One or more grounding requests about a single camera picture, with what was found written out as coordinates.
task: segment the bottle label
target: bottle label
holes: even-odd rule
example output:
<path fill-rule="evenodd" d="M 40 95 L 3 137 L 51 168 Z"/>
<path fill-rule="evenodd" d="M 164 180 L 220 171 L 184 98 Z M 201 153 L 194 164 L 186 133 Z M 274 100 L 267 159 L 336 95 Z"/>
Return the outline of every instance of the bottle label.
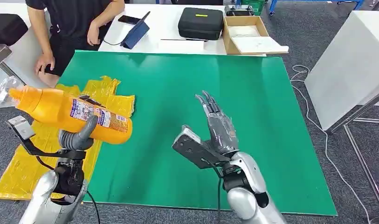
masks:
<path fill-rule="evenodd" d="M 92 115 L 98 116 L 97 124 L 109 127 L 121 132 L 127 132 L 127 118 L 111 113 L 102 108 L 94 108 L 92 105 L 73 99 L 70 116 L 73 118 L 88 120 Z"/>
<path fill-rule="evenodd" d="M 88 120 L 93 115 L 93 106 L 77 99 L 73 99 L 70 116 L 73 118 Z"/>

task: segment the human arm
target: human arm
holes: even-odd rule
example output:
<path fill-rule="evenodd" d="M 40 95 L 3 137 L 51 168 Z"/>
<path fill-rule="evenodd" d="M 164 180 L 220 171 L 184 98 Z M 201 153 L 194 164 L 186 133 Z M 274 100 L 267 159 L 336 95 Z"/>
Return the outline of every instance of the human arm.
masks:
<path fill-rule="evenodd" d="M 106 9 L 90 23 L 88 31 L 88 44 L 92 46 L 94 44 L 100 44 L 99 27 L 111 21 L 116 15 L 123 12 L 124 9 L 124 0 L 112 0 Z"/>
<path fill-rule="evenodd" d="M 28 16 L 30 18 L 31 26 L 34 30 L 35 36 L 37 37 L 38 43 L 42 49 L 42 55 L 40 55 L 34 71 L 38 74 L 38 71 L 41 69 L 41 72 L 44 72 L 45 67 L 50 64 L 51 70 L 55 66 L 55 58 L 52 54 L 52 49 L 49 44 L 47 23 L 45 21 L 45 13 L 43 9 L 36 9 L 28 6 Z"/>

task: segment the robotic arm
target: robotic arm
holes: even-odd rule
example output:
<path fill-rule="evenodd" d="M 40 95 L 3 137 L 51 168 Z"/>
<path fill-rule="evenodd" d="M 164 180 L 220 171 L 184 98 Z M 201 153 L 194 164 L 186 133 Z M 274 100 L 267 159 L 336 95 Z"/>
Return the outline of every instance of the robotic arm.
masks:
<path fill-rule="evenodd" d="M 86 97 L 80 98 L 91 102 Z M 43 166 L 51 169 L 38 180 L 20 224 L 67 224 L 73 220 L 88 189 L 82 165 L 85 150 L 93 145 L 93 139 L 89 136 L 97 125 L 97 119 L 96 115 L 90 117 L 78 133 L 60 130 L 58 140 L 62 149 L 56 153 L 45 153 L 33 145 L 30 138 L 35 133 L 22 116 L 7 122 L 27 152 L 35 155 Z M 39 156 L 58 157 L 56 167 L 52 168 L 43 163 Z M 52 193 L 60 193 L 64 197 L 52 199 Z"/>
<path fill-rule="evenodd" d="M 173 143 L 173 149 L 200 169 L 214 168 L 224 181 L 223 189 L 232 210 L 244 224 L 286 224 L 266 190 L 255 160 L 239 151 L 232 121 L 206 91 L 206 100 L 195 95 L 207 117 L 211 139 L 202 141 L 188 126 Z"/>

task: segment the green mat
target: green mat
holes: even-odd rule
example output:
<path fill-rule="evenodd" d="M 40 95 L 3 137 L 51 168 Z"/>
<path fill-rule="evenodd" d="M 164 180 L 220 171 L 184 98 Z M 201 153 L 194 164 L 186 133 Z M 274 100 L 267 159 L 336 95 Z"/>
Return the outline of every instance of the green mat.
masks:
<path fill-rule="evenodd" d="M 209 138 L 194 97 L 206 90 L 281 212 L 337 214 L 281 58 L 78 51 L 59 83 L 83 89 L 104 75 L 121 80 L 117 95 L 134 94 L 136 104 L 129 141 L 102 144 L 89 188 L 97 202 L 217 208 L 214 171 L 172 149 L 182 124 Z M 229 209 L 223 190 L 221 208 Z"/>

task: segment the gray carpet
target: gray carpet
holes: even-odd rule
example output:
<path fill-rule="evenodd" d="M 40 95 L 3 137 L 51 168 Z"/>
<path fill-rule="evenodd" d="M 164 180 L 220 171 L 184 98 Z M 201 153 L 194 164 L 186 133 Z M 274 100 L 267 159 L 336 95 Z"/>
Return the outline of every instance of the gray carpet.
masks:
<path fill-rule="evenodd" d="M 369 2 L 364 3 L 362 8 L 369 10 L 368 4 Z M 268 8 L 264 9 L 262 18 L 269 34 L 280 44 L 290 47 L 290 53 L 282 56 L 290 77 L 294 75 L 291 67 L 295 64 L 303 64 L 309 68 L 314 66 L 353 7 L 353 3 L 337 5 L 336 3 L 328 4 L 326 2 L 281 1 L 277 3 L 276 14 L 273 17 L 268 16 Z M 304 84 L 297 83 L 295 85 L 308 98 Z M 296 95 L 304 113 L 306 110 L 305 102 L 297 92 Z M 12 134 L 6 128 L 4 121 L 18 114 L 22 113 L 16 109 L 0 109 L 0 176 L 18 145 L 17 140 L 12 137 Z M 364 116 L 379 118 L 379 107 L 372 108 Z M 310 117 L 317 120 L 313 112 Z M 291 224 L 365 223 L 364 210 L 324 155 L 324 134 L 309 121 L 305 120 L 305 122 L 335 202 L 338 217 L 292 215 L 285 217 Z M 353 123 L 350 128 L 364 153 L 369 168 L 375 175 L 376 182 L 379 184 L 379 125 Z M 356 190 L 358 196 L 369 210 L 370 216 L 378 216 L 379 206 L 375 196 L 342 130 L 329 138 L 328 153 L 345 179 Z M 26 205 L 27 203 L 22 201 L 0 200 L 0 224 L 17 223 Z M 98 208 L 103 224 L 217 224 L 217 212 L 215 211 L 107 204 L 99 204 Z M 89 203 L 82 205 L 73 223 L 96 223 L 93 205 Z M 240 223 L 240 221 L 232 212 L 222 212 L 221 223 L 234 224 Z"/>

